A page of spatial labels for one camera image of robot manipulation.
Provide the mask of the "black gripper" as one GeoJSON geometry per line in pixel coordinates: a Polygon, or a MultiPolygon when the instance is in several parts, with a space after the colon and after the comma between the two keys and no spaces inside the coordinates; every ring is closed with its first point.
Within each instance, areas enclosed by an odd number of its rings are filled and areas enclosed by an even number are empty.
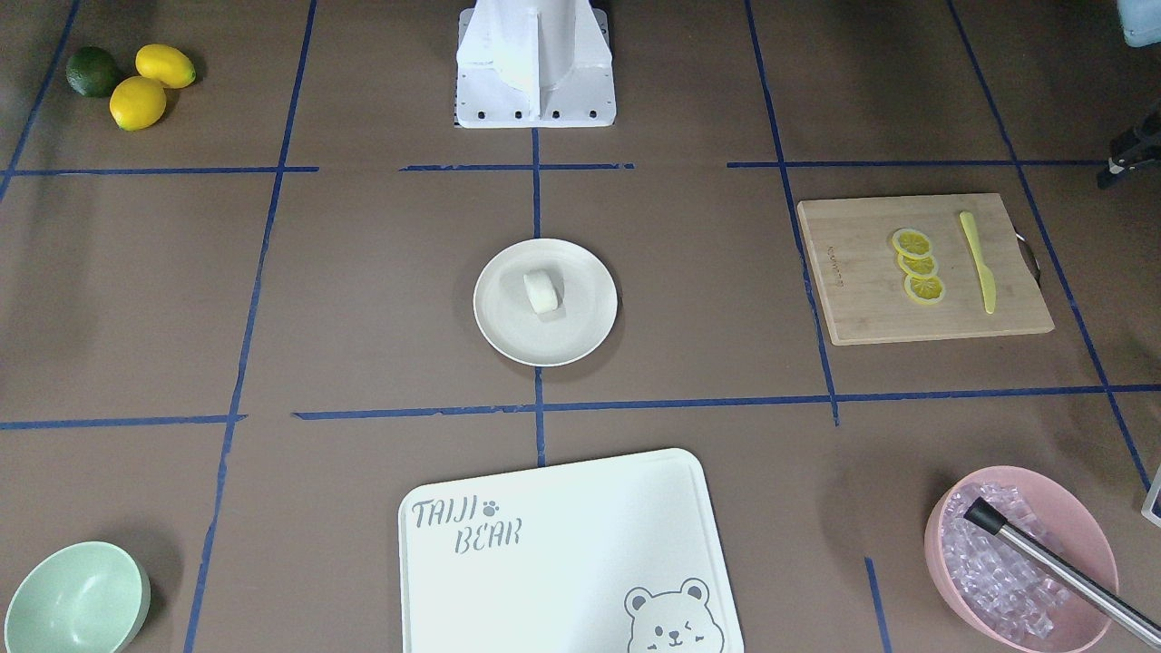
{"type": "Polygon", "coordinates": [[[1140,123],[1120,132],[1108,145],[1106,167],[1099,170],[1099,191],[1110,189],[1128,173],[1156,167],[1160,162],[1160,101],[1140,123]]]}

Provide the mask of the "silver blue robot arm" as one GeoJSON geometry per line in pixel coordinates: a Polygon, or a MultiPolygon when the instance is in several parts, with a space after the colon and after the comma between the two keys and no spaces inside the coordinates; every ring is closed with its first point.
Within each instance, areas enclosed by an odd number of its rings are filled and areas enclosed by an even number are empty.
{"type": "MultiPolygon", "coordinates": [[[[1158,1],[1118,1],[1122,33],[1128,46],[1146,48],[1160,43],[1158,1]]],[[[1108,142],[1106,166],[1096,175],[1099,191],[1110,189],[1131,173],[1160,164],[1160,109],[1158,101],[1135,124],[1108,142]]]]}

